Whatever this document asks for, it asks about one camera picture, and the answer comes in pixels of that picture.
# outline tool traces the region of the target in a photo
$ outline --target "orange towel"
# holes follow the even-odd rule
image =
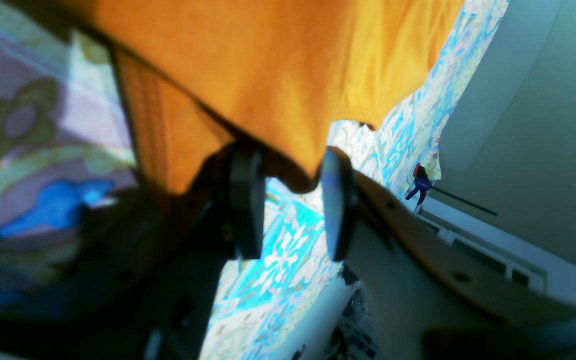
[[[142,170],[172,194],[234,139],[206,108],[289,158],[288,186],[310,190],[330,123],[380,126],[423,84],[463,3],[55,1],[117,45]]]

